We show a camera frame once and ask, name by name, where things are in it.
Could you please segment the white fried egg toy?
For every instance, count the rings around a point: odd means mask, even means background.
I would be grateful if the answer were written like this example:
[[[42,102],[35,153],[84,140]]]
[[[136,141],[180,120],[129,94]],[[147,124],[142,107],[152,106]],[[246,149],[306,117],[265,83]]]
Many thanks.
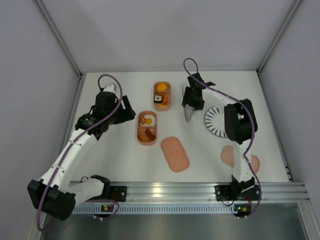
[[[153,115],[145,115],[145,122],[144,126],[145,127],[155,127],[157,125],[157,118]]]

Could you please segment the metal tongs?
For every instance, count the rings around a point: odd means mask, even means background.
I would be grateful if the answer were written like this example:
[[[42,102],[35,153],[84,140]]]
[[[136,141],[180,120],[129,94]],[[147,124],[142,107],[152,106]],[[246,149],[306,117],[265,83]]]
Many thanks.
[[[182,84],[182,107],[184,110],[184,119],[189,122],[195,111],[193,99],[193,89],[186,83]]]

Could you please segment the brown toy sausage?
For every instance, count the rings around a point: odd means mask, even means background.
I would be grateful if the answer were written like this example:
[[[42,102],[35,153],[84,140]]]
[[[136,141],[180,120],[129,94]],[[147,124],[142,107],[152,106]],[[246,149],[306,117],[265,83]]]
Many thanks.
[[[145,130],[145,134],[150,139],[151,142],[153,142],[156,139],[156,136],[148,128]]]

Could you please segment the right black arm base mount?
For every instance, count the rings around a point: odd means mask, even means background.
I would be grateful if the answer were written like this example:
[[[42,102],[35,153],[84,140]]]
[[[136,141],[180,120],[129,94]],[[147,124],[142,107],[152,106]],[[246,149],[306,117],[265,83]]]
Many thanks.
[[[240,190],[232,184],[216,185],[214,187],[216,199],[218,201],[257,201],[260,197],[261,190],[258,185],[245,190]]]

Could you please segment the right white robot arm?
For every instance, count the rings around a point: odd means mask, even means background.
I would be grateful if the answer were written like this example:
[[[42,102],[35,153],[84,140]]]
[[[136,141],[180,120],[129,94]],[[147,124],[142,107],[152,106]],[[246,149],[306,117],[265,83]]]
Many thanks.
[[[214,112],[223,114],[225,136],[232,141],[233,173],[230,188],[234,192],[243,193],[255,186],[258,179],[252,167],[251,147],[258,124],[252,102],[249,99],[238,100],[218,89],[212,82],[204,82],[196,72],[187,77],[189,86],[183,93],[182,106],[191,107],[195,111],[202,110],[206,103],[212,102]]]

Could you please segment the orange toy fried shrimp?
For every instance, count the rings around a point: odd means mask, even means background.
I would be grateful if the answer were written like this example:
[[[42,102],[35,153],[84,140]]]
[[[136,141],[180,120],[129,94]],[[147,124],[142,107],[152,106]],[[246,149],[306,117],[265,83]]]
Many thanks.
[[[147,143],[149,142],[149,137],[145,133],[138,133],[137,138],[140,142]]]

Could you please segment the black white sushi roll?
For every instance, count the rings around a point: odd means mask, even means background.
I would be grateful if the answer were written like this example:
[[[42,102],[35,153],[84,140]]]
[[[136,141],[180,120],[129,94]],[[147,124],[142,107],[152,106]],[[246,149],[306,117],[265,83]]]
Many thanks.
[[[156,104],[161,104],[163,101],[163,96],[162,95],[155,95],[153,101]]]

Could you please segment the orange round toy food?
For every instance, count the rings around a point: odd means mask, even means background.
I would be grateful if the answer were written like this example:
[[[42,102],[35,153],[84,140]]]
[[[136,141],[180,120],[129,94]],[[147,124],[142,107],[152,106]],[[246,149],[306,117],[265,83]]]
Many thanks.
[[[159,83],[157,86],[156,86],[156,89],[157,91],[159,92],[165,92],[167,91],[168,89],[168,85],[166,83]]]

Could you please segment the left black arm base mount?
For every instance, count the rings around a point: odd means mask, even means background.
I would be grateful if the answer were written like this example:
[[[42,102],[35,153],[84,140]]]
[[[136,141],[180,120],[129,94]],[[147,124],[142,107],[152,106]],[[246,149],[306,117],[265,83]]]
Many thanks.
[[[96,196],[87,200],[87,202],[94,202],[95,200],[106,201],[113,200],[116,202],[125,202],[127,198],[127,186],[111,186],[107,195]]]

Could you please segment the small brown toy meat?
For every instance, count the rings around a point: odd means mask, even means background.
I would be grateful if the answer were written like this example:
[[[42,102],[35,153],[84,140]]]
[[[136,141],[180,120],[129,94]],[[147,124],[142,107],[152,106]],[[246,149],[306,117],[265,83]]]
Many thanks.
[[[145,119],[144,117],[141,117],[141,118],[139,119],[139,122],[140,122],[141,124],[145,124],[145,123],[146,123],[146,119]]]

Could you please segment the striped round plate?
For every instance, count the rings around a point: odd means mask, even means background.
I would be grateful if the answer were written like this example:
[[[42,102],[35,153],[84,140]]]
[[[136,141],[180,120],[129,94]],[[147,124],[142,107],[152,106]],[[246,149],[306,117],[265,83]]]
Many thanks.
[[[227,138],[225,131],[225,115],[216,106],[209,108],[204,115],[204,124],[209,132],[220,138]]]

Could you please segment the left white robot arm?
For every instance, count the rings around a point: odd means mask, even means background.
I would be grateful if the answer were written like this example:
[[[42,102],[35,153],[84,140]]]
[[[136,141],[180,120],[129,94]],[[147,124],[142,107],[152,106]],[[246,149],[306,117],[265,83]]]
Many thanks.
[[[54,164],[39,180],[30,181],[27,191],[35,209],[64,221],[76,206],[87,200],[104,200],[112,195],[110,180],[100,175],[92,175],[74,186],[70,183],[88,151],[109,126],[135,118],[128,97],[117,97],[119,91],[113,83],[100,89],[95,104],[78,119],[71,138]]]

